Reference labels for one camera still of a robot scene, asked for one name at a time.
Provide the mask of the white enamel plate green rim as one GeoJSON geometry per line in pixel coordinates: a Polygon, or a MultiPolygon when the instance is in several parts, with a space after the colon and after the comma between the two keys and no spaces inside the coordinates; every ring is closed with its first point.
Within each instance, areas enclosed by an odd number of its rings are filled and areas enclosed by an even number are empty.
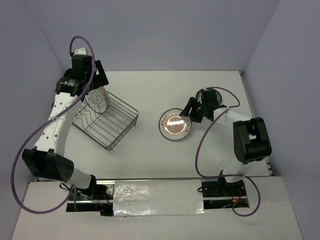
{"type": "Polygon", "coordinates": [[[86,101],[89,107],[97,114],[105,113],[111,105],[109,94],[103,86],[91,90],[86,96],[86,101]]]}

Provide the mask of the white plate orange sunburst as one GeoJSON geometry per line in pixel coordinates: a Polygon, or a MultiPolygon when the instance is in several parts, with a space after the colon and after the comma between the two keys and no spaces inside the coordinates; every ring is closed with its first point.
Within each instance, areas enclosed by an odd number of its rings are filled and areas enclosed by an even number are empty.
{"type": "Polygon", "coordinates": [[[161,115],[158,129],[166,140],[181,141],[191,132],[192,121],[188,116],[180,116],[182,111],[180,108],[171,108],[161,115]]]}

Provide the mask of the green blue floral plate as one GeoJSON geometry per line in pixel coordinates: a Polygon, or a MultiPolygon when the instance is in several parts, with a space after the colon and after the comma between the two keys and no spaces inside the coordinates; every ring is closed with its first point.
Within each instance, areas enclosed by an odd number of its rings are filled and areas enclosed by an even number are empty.
{"type": "Polygon", "coordinates": [[[202,88],[197,93],[201,93],[201,100],[198,101],[200,104],[211,108],[218,107],[222,104],[222,95],[212,87],[202,88]]]}

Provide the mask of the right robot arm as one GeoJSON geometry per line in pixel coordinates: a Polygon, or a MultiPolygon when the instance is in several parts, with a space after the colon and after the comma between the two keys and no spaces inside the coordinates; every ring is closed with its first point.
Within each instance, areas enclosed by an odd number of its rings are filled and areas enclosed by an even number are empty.
{"type": "Polygon", "coordinates": [[[200,150],[204,140],[214,126],[221,123],[232,131],[233,152],[235,161],[233,167],[223,169],[215,176],[216,186],[212,190],[228,196],[241,188],[242,178],[249,167],[260,162],[272,153],[272,146],[265,121],[261,117],[250,118],[234,111],[240,106],[238,100],[235,105],[223,104],[220,87],[200,89],[194,97],[190,97],[180,116],[189,118],[194,123],[201,123],[204,118],[211,124],[202,135],[195,153],[195,170],[199,170],[200,150]]]}

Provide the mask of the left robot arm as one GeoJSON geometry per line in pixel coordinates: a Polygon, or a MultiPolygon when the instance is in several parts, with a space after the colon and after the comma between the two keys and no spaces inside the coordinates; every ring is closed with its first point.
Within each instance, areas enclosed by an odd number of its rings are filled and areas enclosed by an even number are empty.
{"type": "Polygon", "coordinates": [[[34,147],[22,152],[22,159],[33,176],[74,185],[88,200],[97,196],[96,177],[77,169],[64,154],[67,136],[83,102],[98,114],[110,107],[110,98],[104,89],[108,83],[101,62],[92,61],[84,48],[77,49],[71,57],[71,68],[56,84],[50,124],[34,147]]]}

